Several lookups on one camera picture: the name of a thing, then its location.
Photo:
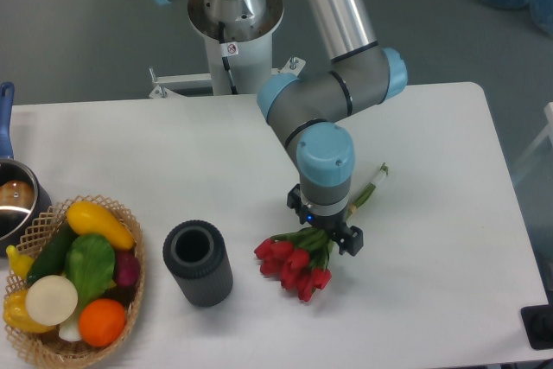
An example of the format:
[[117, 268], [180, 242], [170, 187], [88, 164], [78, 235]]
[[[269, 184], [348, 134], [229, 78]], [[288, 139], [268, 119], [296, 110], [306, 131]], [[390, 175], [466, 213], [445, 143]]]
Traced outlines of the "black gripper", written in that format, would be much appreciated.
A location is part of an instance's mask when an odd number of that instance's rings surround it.
[[347, 197], [336, 206], [320, 206], [307, 202], [303, 197], [300, 184], [296, 184], [287, 195], [287, 206], [297, 214], [300, 223], [309, 223], [337, 244], [339, 253], [347, 252], [356, 256], [363, 248], [363, 231], [357, 226], [349, 226], [346, 221], [354, 211], [363, 205], [363, 194], [359, 194], [354, 202]]

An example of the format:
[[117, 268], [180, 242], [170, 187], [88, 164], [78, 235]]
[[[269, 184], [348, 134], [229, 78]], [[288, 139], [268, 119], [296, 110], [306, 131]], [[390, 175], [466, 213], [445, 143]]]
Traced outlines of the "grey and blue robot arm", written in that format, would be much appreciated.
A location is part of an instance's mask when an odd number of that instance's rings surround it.
[[406, 87], [400, 54], [380, 47], [362, 0], [309, 0], [332, 68], [301, 80], [299, 65], [273, 69], [283, 0], [187, 1], [188, 19], [205, 44], [213, 93], [255, 95], [296, 166], [299, 182], [288, 194], [289, 208], [301, 222], [322, 229], [341, 252], [357, 254], [362, 231], [346, 222], [353, 140], [339, 121]]

